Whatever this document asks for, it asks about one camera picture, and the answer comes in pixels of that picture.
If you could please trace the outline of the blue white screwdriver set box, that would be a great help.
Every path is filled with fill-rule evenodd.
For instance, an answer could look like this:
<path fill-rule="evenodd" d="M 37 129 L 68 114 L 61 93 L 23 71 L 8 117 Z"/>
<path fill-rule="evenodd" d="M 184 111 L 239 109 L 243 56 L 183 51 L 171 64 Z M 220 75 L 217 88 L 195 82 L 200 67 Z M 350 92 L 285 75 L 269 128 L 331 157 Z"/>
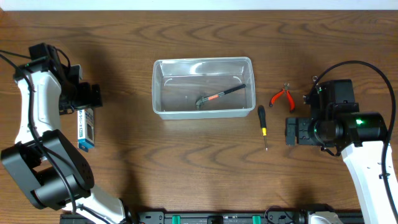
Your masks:
<path fill-rule="evenodd" d="M 78 148 L 88 152 L 95 146 L 94 139 L 94 111 L 91 108 L 79 110 L 78 121 Z"/>

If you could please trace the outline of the orange handled cutting pliers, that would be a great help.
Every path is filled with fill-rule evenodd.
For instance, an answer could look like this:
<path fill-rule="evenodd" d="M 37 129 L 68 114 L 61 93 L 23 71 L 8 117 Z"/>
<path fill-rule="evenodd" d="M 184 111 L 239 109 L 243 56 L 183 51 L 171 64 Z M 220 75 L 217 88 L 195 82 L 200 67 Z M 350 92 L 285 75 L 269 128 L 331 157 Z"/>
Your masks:
<path fill-rule="evenodd" d="M 289 102 L 289 112 L 293 113 L 295 111 L 295 102 L 292 98 L 292 95 L 290 94 L 289 86 L 290 85 L 288 83 L 284 83 L 284 87 L 270 99 L 270 108 L 273 107 L 278 98 L 280 98 L 282 95 L 286 95 Z"/>

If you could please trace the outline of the slim black yellow screwdriver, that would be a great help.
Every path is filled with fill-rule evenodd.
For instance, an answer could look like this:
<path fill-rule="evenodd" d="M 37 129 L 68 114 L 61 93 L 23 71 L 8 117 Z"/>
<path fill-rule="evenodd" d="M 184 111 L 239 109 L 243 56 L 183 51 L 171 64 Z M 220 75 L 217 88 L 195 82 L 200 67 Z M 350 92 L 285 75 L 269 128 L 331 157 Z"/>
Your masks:
<path fill-rule="evenodd" d="M 267 145 L 267 124 L 266 124 L 266 112 L 265 108 L 262 105 L 259 105 L 257 107 L 257 113 L 260 121 L 260 127 L 262 130 L 262 136 L 264 138 L 264 145 L 266 151 L 268 151 L 268 145 Z"/>

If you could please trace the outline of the small black handled hammer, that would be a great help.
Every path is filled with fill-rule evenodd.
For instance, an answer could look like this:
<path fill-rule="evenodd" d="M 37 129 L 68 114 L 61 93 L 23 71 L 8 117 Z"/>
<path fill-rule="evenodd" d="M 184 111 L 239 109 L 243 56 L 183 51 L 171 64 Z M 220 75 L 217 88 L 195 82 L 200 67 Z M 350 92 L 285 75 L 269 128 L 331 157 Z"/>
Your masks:
<path fill-rule="evenodd" d="M 195 103 L 196 109 L 199 110 L 199 109 L 201 108 L 201 106 L 202 106 L 203 104 L 205 104 L 206 102 L 208 102 L 208 101 L 211 101 L 211 100 L 214 100 L 214 99 L 219 98 L 219 97 L 221 97 L 221 96 L 227 95 L 227 94 L 229 94 L 229 93 L 238 91 L 238 90 L 243 89 L 243 88 L 245 88 L 245 87 L 246 87 L 245 84 L 241 84 L 241 85 L 239 85 L 239 86 L 230 88 L 230 89 L 228 89 L 228 90 L 225 90 L 225 91 L 216 93 L 216 94 L 211 95 L 211 96 L 201 97 L 201 98 L 199 98 L 199 99 L 196 101 L 196 103 Z"/>

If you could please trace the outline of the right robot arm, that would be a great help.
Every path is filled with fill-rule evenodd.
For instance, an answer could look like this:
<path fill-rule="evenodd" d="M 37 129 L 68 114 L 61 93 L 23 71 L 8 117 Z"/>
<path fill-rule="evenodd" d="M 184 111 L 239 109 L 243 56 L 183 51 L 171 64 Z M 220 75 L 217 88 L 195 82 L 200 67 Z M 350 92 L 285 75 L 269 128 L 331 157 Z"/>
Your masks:
<path fill-rule="evenodd" d="M 393 223 L 394 217 L 382 179 L 382 150 L 387 136 L 383 117 L 362 113 L 351 80 L 332 80 L 315 86 L 306 97 L 310 117 L 287 118 L 289 146 L 319 146 L 341 156 L 354 182 L 365 223 Z"/>

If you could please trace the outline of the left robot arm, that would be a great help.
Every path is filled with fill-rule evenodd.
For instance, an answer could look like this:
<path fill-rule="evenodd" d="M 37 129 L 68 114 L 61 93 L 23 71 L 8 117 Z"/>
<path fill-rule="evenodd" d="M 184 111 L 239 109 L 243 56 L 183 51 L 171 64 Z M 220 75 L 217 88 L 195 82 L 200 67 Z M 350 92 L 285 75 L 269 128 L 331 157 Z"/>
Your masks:
<path fill-rule="evenodd" d="M 94 223 L 132 223 L 122 200 L 95 185 L 87 160 L 60 130 L 61 115 L 103 105 L 100 86 L 82 82 L 81 66 L 64 65 L 62 53 L 33 45 L 29 62 L 14 66 L 21 124 L 15 144 L 1 151 L 1 163 L 38 209 L 70 211 Z"/>

